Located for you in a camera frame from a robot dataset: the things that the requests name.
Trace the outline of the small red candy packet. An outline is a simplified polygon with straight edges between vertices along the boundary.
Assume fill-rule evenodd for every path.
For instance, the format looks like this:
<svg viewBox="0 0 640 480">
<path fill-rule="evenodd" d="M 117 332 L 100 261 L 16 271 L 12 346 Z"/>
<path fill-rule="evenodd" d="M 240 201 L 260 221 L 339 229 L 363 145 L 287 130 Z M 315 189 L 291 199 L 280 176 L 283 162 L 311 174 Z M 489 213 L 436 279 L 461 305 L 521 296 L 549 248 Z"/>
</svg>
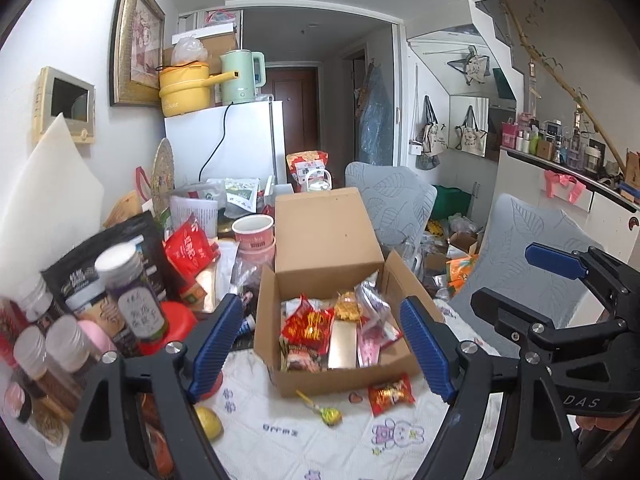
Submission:
<svg viewBox="0 0 640 480">
<path fill-rule="evenodd" d="M 368 399 L 374 417 L 382 415 L 397 404 L 412 405 L 416 402 L 407 374 L 401 374 L 398 378 L 384 384 L 370 386 Z"/>
</svg>

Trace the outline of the pink snack packet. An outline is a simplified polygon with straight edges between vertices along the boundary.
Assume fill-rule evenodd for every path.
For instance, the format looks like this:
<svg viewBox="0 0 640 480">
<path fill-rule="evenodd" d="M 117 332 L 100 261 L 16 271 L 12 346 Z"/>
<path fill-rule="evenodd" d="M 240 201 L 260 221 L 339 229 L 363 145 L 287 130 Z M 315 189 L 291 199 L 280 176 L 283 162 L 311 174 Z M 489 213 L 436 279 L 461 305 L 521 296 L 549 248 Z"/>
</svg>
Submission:
<svg viewBox="0 0 640 480">
<path fill-rule="evenodd" d="M 401 338 L 400 335 L 359 333 L 357 341 L 357 363 L 359 367 L 378 365 L 381 351 Z"/>
</svg>

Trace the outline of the silver purple snack bag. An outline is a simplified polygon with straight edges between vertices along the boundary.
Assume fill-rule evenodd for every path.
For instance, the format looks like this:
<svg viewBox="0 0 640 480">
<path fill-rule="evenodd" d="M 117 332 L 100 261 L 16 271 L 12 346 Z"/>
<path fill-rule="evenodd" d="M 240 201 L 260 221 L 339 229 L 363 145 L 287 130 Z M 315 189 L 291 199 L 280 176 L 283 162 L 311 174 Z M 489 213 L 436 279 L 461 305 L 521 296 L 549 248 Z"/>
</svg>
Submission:
<svg viewBox="0 0 640 480">
<path fill-rule="evenodd" d="M 375 327 L 383 327 L 392 313 L 390 304 L 376 288 L 377 281 L 378 272 L 374 272 L 354 289 L 360 309 L 360 322 L 363 333 L 367 333 Z"/>
</svg>

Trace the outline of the round yellow cracker pack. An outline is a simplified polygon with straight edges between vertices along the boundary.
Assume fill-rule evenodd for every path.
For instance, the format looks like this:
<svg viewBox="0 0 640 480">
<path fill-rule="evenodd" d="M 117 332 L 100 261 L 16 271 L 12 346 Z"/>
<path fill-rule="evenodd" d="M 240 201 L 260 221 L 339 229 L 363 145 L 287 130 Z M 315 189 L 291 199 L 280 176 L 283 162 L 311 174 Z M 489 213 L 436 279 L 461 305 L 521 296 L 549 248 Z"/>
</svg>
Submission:
<svg viewBox="0 0 640 480">
<path fill-rule="evenodd" d="M 354 292 L 343 292 L 338 295 L 334 304 L 334 318 L 337 321 L 360 322 L 361 311 Z"/>
</svg>

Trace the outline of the brown green snack packet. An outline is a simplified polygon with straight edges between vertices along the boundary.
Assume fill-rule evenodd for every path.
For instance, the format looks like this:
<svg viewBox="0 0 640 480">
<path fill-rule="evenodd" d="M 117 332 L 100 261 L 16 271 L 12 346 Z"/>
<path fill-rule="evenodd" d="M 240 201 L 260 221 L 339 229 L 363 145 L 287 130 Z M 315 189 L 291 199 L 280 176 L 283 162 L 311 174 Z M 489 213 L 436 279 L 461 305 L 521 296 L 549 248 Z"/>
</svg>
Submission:
<svg viewBox="0 0 640 480">
<path fill-rule="evenodd" d="M 304 346 L 303 344 L 290 344 L 285 340 L 280 341 L 281 370 L 285 372 L 309 372 L 322 371 L 322 356 L 319 352 Z"/>
</svg>

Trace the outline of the yellow green lollipop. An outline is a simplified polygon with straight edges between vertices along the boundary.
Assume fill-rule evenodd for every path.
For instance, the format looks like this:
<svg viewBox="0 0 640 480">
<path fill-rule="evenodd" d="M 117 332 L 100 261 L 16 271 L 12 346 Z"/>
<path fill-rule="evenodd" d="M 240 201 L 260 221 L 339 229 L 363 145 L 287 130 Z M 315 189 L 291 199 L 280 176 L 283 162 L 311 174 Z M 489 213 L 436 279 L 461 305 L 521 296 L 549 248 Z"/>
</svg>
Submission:
<svg viewBox="0 0 640 480">
<path fill-rule="evenodd" d="M 342 422 L 342 413 L 337 408 L 321 406 L 314 402 L 314 400 L 312 400 L 309 396 L 306 396 L 305 393 L 302 393 L 299 390 L 296 390 L 295 393 L 296 396 L 298 396 L 299 399 L 305 403 L 307 408 L 309 408 L 320 417 L 320 419 L 326 426 L 335 427 Z"/>
</svg>

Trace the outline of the red yellow snack bag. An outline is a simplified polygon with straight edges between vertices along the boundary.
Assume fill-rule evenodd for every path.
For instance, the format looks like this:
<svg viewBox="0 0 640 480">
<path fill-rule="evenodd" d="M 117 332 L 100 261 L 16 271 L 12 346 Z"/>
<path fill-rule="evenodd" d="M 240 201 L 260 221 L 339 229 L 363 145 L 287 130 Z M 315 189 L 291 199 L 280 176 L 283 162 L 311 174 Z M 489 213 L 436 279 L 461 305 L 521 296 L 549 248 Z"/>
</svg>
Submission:
<svg viewBox="0 0 640 480">
<path fill-rule="evenodd" d="M 319 307 L 305 295 L 297 298 L 296 308 L 283 324 L 280 339 L 290 346 L 303 346 L 324 356 L 329 351 L 334 309 L 321 301 Z"/>
</svg>

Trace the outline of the gold rectangular snack box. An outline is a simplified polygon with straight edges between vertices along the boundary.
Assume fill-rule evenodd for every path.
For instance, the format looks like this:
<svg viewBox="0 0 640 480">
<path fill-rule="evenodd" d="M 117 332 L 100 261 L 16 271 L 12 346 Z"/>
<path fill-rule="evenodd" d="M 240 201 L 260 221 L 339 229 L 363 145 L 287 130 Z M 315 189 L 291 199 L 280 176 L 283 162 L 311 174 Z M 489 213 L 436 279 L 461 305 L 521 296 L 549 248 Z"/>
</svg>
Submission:
<svg viewBox="0 0 640 480">
<path fill-rule="evenodd" d="M 357 365 L 357 323 L 333 322 L 328 353 L 328 369 L 355 368 Z"/>
</svg>

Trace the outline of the near grey chair cover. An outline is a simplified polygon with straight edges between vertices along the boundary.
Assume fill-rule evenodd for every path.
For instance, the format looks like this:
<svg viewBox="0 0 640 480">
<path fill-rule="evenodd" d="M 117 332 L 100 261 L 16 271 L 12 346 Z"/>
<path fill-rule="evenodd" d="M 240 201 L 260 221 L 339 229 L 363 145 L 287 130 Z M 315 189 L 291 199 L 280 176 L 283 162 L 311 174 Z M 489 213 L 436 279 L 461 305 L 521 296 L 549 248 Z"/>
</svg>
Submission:
<svg viewBox="0 0 640 480">
<path fill-rule="evenodd" d="M 469 278 L 449 301 L 449 307 L 480 332 L 486 324 L 471 308 L 472 293 L 487 287 L 567 326 L 587 289 L 578 281 L 531 266 L 525 249 L 533 243 L 563 252 L 599 247 L 564 211 L 539 208 L 510 194 L 492 206 L 488 230 Z"/>
</svg>

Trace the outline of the grey chair cover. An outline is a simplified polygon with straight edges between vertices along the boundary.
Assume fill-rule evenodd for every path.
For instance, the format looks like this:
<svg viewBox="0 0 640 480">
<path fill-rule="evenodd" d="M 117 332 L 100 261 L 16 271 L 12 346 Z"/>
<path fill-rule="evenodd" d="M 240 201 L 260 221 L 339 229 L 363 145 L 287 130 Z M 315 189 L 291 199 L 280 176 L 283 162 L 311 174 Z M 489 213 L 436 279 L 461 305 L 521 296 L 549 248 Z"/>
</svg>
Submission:
<svg viewBox="0 0 640 480">
<path fill-rule="evenodd" d="M 405 166 L 350 162 L 345 185 L 356 188 L 382 246 L 416 248 L 433 212 L 437 188 Z"/>
<path fill-rule="evenodd" d="M 539 208 L 510 194 L 492 206 L 488 230 L 469 278 L 449 301 L 449 307 L 480 332 L 486 324 L 471 308 L 472 293 L 487 287 L 567 326 L 587 289 L 578 281 L 531 266 L 525 249 L 533 243 L 563 252 L 599 247 L 564 211 Z"/>
</svg>

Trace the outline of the black coffee bag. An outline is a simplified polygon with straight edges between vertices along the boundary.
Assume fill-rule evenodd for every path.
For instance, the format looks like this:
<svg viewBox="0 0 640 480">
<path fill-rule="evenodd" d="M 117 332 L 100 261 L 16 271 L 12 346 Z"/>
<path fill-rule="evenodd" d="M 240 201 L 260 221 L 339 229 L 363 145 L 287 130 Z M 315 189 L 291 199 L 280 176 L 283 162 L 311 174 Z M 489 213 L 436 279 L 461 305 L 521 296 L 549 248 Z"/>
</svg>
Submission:
<svg viewBox="0 0 640 480">
<path fill-rule="evenodd" d="M 137 251 L 158 300 L 178 297 L 177 274 L 165 256 L 162 234 L 145 211 L 93 235 L 41 272 L 54 298 L 76 318 L 96 323 L 120 320 L 117 304 L 108 296 L 108 283 L 120 260 L 104 255 L 120 245 Z"/>
</svg>

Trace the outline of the green bag on floor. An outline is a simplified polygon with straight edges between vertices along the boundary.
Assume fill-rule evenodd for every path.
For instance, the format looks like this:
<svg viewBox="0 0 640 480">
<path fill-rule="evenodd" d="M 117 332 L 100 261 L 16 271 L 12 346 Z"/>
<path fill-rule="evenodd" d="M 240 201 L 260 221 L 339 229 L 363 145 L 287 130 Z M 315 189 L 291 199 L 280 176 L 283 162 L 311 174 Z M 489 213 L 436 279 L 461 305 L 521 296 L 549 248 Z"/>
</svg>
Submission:
<svg viewBox="0 0 640 480">
<path fill-rule="evenodd" d="M 465 216 L 470 209 L 472 195 L 460 188 L 436 185 L 437 195 L 431 213 L 432 220 L 448 219 L 455 214 Z"/>
</svg>

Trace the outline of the yellow pot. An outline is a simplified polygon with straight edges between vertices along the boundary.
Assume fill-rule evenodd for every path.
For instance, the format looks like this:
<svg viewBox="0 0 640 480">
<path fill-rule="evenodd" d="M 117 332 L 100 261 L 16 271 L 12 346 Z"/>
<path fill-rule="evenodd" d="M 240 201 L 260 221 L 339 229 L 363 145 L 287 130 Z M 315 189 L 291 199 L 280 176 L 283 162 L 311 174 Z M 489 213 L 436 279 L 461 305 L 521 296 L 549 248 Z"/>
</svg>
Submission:
<svg viewBox="0 0 640 480">
<path fill-rule="evenodd" d="M 160 105 L 166 118 L 205 110 L 215 84 L 238 79 L 238 70 L 209 73 L 206 62 L 168 66 L 160 71 Z"/>
</svg>

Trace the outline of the gold framed picture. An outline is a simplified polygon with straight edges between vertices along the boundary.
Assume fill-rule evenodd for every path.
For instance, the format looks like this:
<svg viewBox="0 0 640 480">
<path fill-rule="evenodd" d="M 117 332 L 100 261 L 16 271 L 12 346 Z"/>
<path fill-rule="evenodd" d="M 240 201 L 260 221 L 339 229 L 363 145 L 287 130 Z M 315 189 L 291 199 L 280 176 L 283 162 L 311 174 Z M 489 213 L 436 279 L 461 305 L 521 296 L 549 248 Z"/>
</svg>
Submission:
<svg viewBox="0 0 640 480">
<path fill-rule="evenodd" d="M 116 0 L 110 47 L 110 105 L 157 106 L 165 13 L 156 0 Z"/>
</svg>

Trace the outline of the wall intercom panel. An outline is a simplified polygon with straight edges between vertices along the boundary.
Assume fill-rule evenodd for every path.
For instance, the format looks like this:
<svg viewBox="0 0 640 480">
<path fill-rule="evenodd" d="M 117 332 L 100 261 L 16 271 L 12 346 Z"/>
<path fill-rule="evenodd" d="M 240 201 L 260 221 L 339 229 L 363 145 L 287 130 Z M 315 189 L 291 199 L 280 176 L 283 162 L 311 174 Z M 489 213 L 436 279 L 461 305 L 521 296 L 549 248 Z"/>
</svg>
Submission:
<svg viewBox="0 0 640 480">
<path fill-rule="evenodd" d="M 58 116 L 63 117 L 75 143 L 96 142 L 94 85 L 46 66 L 40 70 L 36 85 L 32 144 L 40 141 Z"/>
</svg>

